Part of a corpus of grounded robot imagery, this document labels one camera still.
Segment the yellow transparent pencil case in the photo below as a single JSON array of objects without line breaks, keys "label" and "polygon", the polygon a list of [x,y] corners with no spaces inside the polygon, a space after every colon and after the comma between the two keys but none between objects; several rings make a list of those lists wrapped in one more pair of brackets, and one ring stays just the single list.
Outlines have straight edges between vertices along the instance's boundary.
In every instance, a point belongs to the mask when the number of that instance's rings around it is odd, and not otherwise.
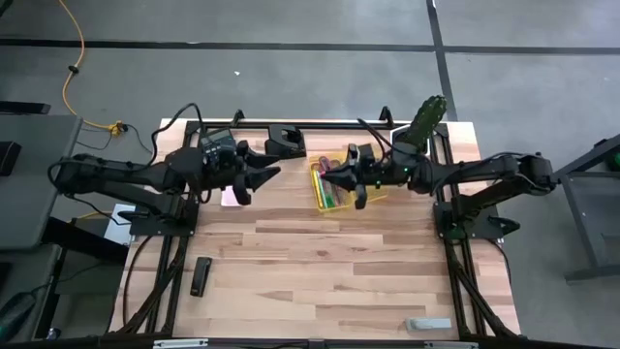
[{"label": "yellow transparent pencil case", "polygon": [[328,158],[337,158],[340,163],[342,164],[342,162],[345,160],[344,156],[341,154],[328,154],[328,155],[321,155],[321,156],[315,156],[315,157],[311,157],[309,159],[309,172],[310,172],[310,179],[311,179],[311,185],[313,188],[313,192],[315,195],[315,199],[316,199],[316,203],[317,203],[317,208],[319,210],[319,212],[321,213],[326,213],[326,212],[334,212],[336,210],[340,210],[340,209],[344,209],[344,208],[351,208],[355,205],[355,200],[356,200],[356,194],[354,191],[352,192],[348,192],[338,186],[335,186],[334,184],[331,184],[331,190],[333,193],[333,197],[334,197],[334,202],[335,202],[335,207],[334,208],[326,208],[326,209],[321,209],[320,208],[320,203],[321,201],[319,200],[318,197],[318,192],[317,192],[317,187],[316,187],[316,182],[314,180],[313,177],[313,170],[321,170],[320,168],[320,163],[319,163],[319,158],[320,157],[326,157]]}]

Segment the black aluminium table frame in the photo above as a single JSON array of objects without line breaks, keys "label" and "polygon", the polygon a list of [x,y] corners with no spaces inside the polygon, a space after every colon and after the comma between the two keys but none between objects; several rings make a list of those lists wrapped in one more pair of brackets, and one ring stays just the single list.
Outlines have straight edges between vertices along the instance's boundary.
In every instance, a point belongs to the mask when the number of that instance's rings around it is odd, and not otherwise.
[{"label": "black aluminium table frame", "polygon": [[[366,208],[321,213],[309,159],[345,155],[371,136],[352,120],[299,122],[308,154],[249,206],[201,207],[183,271],[165,292],[154,330],[172,338],[449,340],[464,324],[489,333],[466,295],[452,292],[435,199],[387,187]],[[201,298],[190,295],[196,261],[213,262]],[[407,318],[450,318],[450,330],[408,332]]]}]

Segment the black stapler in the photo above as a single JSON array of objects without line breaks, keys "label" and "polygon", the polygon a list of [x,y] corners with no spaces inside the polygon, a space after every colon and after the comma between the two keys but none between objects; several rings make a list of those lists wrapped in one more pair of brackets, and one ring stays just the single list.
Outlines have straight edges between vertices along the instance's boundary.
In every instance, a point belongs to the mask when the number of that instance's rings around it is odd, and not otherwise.
[{"label": "black stapler", "polygon": [[191,296],[198,298],[203,296],[212,262],[210,257],[197,259],[190,288]]}]

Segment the black flat bar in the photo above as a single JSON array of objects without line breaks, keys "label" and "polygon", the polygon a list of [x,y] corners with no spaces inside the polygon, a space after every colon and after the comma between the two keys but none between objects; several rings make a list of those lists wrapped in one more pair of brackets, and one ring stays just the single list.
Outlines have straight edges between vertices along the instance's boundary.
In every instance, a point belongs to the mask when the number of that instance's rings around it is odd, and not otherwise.
[{"label": "black flat bar", "polygon": [[49,110],[50,105],[45,103],[0,101],[0,113],[48,114]]}]

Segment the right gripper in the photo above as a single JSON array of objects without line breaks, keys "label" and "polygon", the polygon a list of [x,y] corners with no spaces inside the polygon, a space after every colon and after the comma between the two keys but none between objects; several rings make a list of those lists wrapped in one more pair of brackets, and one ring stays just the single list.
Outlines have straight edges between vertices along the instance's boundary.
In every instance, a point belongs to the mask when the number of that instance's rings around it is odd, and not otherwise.
[{"label": "right gripper", "polygon": [[386,167],[376,159],[375,162],[358,161],[358,145],[351,143],[348,148],[349,163],[322,172],[322,179],[345,190],[354,190],[356,209],[364,209],[367,204],[368,185],[380,188]]}]

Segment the green cactus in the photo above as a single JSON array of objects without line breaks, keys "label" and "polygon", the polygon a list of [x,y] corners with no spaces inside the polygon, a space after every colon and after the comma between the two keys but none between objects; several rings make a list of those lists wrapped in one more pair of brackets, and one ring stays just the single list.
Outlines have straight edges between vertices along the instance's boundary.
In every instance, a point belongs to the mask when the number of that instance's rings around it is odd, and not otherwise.
[{"label": "green cactus", "polygon": [[447,99],[444,96],[435,95],[426,99],[405,132],[404,142],[413,146],[418,152],[425,152],[427,141],[446,111]]}]

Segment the dark metal cart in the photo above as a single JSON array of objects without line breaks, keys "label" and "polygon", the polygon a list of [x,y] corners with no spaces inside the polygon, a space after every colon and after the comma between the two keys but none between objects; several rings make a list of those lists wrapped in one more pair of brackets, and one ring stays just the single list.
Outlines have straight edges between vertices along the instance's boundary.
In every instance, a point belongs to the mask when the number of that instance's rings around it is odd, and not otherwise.
[{"label": "dark metal cart", "polygon": [[569,283],[620,276],[620,255],[615,262],[606,241],[620,240],[620,164],[605,171],[592,169],[620,156],[620,134],[603,139],[592,149],[557,170],[583,244],[588,266],[565,274]]}]

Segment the white board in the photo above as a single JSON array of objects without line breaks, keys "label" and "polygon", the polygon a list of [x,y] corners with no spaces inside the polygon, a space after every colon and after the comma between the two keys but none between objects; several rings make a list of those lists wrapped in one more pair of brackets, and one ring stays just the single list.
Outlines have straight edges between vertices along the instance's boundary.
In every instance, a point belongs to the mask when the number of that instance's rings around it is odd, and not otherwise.
[{"label": "white board", "polygon": [[135,240],[135,238],[130,234],[131,223],[122,218],[119,213],[121,211],[134,212],[135,209],[136,207],[132,205],[116,204],[111,214],[113,220],[108,222],[104,238],[122,245],[130,245]]}]

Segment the black box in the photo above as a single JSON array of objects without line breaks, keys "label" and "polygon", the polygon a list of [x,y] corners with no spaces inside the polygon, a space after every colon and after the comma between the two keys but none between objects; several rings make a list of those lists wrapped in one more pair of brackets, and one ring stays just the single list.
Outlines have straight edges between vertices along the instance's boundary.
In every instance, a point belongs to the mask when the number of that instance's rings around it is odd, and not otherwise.
[{"label": "black box", "polygon": [[16,142],[0,142],[0,176],[9,176],[21,151]]}]

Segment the grey side table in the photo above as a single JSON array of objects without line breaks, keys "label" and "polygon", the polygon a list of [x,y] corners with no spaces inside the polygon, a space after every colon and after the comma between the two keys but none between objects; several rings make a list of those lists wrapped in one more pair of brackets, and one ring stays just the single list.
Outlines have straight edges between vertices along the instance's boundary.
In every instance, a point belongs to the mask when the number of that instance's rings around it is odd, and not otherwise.
[{"label": "grey side table", "polygon": [[0,141],[21,151],[9,176],[0,176],[0,250],[38,245],[56,200],[48,167],[69,156],[82,119],[75,115],[0,114]]}]

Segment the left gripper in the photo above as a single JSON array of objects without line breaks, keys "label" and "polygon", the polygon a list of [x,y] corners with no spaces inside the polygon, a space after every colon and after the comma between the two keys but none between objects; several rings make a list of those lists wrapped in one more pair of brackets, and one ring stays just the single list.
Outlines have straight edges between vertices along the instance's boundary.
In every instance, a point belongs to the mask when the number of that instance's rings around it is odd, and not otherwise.
[{"label": "left gripper", "polygon": [[252,167],[249,169],[249,187],[252,190],[259,189],[281,172],[280,167],[269,167],[280,160],[278,155],[260,154],[253,150],[248,152],[246,141],[201,140],[200,145],[203,156],[201,190],[231,186],[236,201],[242,206],[251,204],[246,185],[246,163]]}]

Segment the silver metal bracket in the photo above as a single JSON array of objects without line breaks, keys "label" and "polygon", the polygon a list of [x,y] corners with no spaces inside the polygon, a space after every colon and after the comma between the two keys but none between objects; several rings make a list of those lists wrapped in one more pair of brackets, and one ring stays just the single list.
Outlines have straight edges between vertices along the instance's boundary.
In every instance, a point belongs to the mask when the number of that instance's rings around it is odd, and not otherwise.
[{"label": "silver metal bracket", "polygon": [[155,340],[152,349],[206,349],[209,340],[207,338],[180,338]]},{"label": "silver metal bracket", "polygon": [[424,349],[480,349],[476,342],[424,341]]}]

